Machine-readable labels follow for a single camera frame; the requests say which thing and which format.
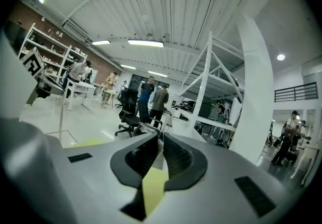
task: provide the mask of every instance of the white shelving unit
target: white shelving unit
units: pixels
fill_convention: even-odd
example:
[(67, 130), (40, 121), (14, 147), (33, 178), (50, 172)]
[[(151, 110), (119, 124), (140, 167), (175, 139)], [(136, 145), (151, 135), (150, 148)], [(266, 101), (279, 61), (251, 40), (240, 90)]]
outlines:
[[(52, 45), (62, 48), (64, 50), (63, 54), (57, 53), (51, 49), (49, 49), (48, 47), (41, 45), (33, 40), (31, 40), (31, 35), (35, 34), (36, 36), (39, 36), (47, 41), (49, 41)], [(55, 55), (56, 57), (58, 57), (58, 60), (60, 61), (59, 63), (53, 62), (53, 61), (48, 61), (48, 60), (44, 60), (44, 63), (55, 66), (58, 68), (57, 74), (51, 74), (51, 73), (47, 73), (49, 76), (55, 77), (56, 81), (58, 82), (60, 78), (62, 78), (62, 70), (67, 70), (67, 67), (65, 66), (66, 61), (69, 62), (73, 62), (73, 60), (68, 58), (68, 55), (72, 55), (73, 57), (77, 57), (79, 59), (80, 62), (84, 62), (87, 58), (87, 55), (83, 56), (80, 53), (76, 52), (75, 50), (73, 50), (70, 46), (66, 46), (65, 44), (62, 44), (61, 42), (57, 41), (56, 39), (50, 37), (49, 35), (45, 34), (44, 32), (38, 30), (35, 27), (35, 23), (33, 23), (33, 25), (31, 26), (31, 28), (29, 29), (24, 42), (21, 45), (19, 54), (18, 54), (18, 58), (20, 58), (21, 54), (27, 54), (27, 51), (24, 51), (23, 48), (26, 46), (26, 44), (31, 44), (37, 48), (39, 48), (39, 53), (42, 55), (42, 51), (46, 51), (52, 55)]]
[(232, 126), (198, 115), (204, 98), (218, 100), (238, 97), (243, 102), (244, 89), (238, 86), (236, 77), (231, 73), (243, 63), (242, 51), (213, 37), (212, 32), (209, 32), (206, 46), (182, 83), (180, 97), (196, 101), (193, 113), (182, 112), (190, 121), (190, 130), (193, 129), (196, 121), (235, 130)]

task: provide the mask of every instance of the black slot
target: black slot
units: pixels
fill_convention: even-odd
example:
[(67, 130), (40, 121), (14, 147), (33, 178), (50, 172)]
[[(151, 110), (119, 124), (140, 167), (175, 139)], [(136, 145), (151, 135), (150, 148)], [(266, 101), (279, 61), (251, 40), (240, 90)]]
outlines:
[(275, 208), (275, 204), (249, 177), (236, 178), (235, 182), (258, 217), (264, 216)]
[(75, 155), (75, 156), (70, 156), (70, 157), (68, 157), (68, 159), (69, 159), (70, 163), (74, 163), (74, 162), (86, 160), (91, 157), (93, 157), (93, 156), (90, 154), (79, 154), (79, 155)]

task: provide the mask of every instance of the dark pants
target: dark pants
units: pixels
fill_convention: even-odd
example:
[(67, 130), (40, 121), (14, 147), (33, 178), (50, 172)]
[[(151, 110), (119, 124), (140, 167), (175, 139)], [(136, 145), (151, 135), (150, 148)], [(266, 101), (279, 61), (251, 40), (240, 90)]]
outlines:
[(149, 123), (149, 110), (147, 108), (147, 101), (138, 100), (137, 105), (139, 108), (140, 122)]
[(287, 155), (287, 152), (290, 146), (291, 146), (291, 141), (288, 141), (288, 142), (283, 141), (282, 146), (280, 150), (276, 153), (275, 157), (273, 158), (273, 161), (277, 163), (282, 163), (282, 160)]
[[(155, 118), (156, 120), (161, 120), (162, 118), (162, 114), (163, 114), (163, 111), (161, 110), (155, 110), (155, 109), (151, 109), (150, 110), (150, 117), (151, 118)], [(157, 128), (159, 126), (159, 123), (158, 122), (154, 122), (154, 125), (153, 125), (155, 128)]]
[[(65, 80), (64, 80), (64, 82), (62, 83), (62, 88), (63, 88), (64, 90), (66, 89), (68, 79), (72, 80), (72, 81), (73, 81), (73, 82), (75, 82), (75, 83), (79, 83), (79, 81), (78, 81), (78, 80), (75, 80), (75, 79), (71, 78), (71, 77), (69, 76), (69, 74), (67, 74), (67, 75), (66, 75), (66, 78), (65, 78)], [(70, 90), (68, 90), (68, 91), (67, 91), (67, 98), (68, 98), (69, 96), (70, 96)]]

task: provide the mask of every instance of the white floor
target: white floor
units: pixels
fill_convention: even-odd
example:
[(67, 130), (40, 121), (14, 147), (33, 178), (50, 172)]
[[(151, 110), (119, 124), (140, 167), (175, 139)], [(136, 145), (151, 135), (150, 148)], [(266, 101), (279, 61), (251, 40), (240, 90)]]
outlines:
[[(116, 108), (118, 101), (114, 100), (113, 109), (106, 105), (101, 108), (100, 98), (94, 98), (91, 110), (81, 105), (82, 100), (75, 99), (73, 101), (72, 110), (68, 111), (68, 103), (63, 108), (63, 124), (62, 124), (62, 146), (70, 147), (71, 145), (84, 142), (90, 138), (98, 138), (104, 142), (112, 142), (129, 138), (127, 132), (114, 136), (118, 131), (118, 125), (121, 120), (118, 116), (121, 108)], [(61, 111), (62, 98), (57, 96), (49, 96), (46, 99), (37, 98), (33, 106), (26, 107), (21, 114), (21, 120), (38, 127), (44, 134), (50, 134), (58, 137), (59, 120)], [(165, 122), (167, 115), (163, 115), (162, 121)], [(173, 126), (176, 128), (166, 128), (166, 131), (180, 135), (186, 130), (187, 123), (174, 119)]]

